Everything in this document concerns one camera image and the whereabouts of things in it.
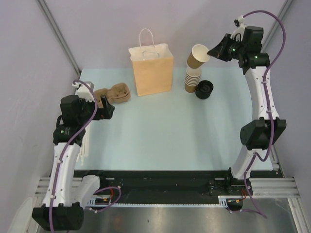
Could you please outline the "brown paper coffee cup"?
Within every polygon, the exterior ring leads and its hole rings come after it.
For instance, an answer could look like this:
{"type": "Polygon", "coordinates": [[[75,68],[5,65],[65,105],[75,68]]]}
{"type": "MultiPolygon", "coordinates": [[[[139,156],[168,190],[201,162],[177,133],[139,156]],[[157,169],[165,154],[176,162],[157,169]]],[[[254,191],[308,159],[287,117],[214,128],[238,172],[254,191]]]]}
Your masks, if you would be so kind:
{"type": "Polygon", "coordinates": [[[187,66],[192,69],[197,69],[204,63],[210,60],[208,55],[209,49],[201,44],[196,44],[192,47],[191,53],[187,58],[187,66]]]}

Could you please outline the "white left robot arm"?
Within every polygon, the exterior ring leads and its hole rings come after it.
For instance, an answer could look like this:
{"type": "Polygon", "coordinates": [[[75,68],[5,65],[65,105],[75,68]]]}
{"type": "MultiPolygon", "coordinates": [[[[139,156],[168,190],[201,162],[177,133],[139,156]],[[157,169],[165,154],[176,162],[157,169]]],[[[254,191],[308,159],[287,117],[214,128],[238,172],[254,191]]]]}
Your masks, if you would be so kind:
{"type": "Polygon", "coordinates": [[[103,107],[96,108],[94,101],[86,101],[78,95],[61,99],[61,115],[53,132],[54,159],[50,183],[42,205],[32,212],[33,219],[46,231],[79,230],[84,209],[94,192],[102,194],[107,190],[107,181],[96,175],[83,177],[78,187],[72,188],[86,126],[92,120],[111,119],[115,110],[106,96],[101,96],[98,103],[103,107]]]}

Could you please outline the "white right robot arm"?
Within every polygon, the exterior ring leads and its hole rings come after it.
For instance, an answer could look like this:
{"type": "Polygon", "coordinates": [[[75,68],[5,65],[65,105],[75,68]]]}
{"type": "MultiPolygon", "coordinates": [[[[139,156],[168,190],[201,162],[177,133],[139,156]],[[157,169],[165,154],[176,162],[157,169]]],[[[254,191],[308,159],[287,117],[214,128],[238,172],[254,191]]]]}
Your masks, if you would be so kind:
{"type": "Polygon", "coordinates": [[[238,60],[251,95],[252,120],[241,128],[242,149],[223,182],[225,192],[230,195],[251,190],[249,177],[255,161],[265,162],[268,159],[272,145],[287,126],[274,106],[270,86],[271,64],[269,55],[261,52],[262,38],[262,27],[239,26],[207,52],[222,61],[238,60]]]}

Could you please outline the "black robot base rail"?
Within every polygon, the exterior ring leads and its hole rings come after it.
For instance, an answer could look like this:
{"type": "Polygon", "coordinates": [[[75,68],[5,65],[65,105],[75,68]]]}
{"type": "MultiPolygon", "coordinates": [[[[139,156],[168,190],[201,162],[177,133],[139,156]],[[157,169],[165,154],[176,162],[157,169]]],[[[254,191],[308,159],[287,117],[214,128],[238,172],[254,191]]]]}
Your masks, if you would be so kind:
{"type": "Polygon", "coordinates": [[[218,196],[252,194],[249,180],[234,179],[229,171],[108,171],[76,170],[75,178],[95,175],[99,194],[118,204],[216,204],[218,196]]]}

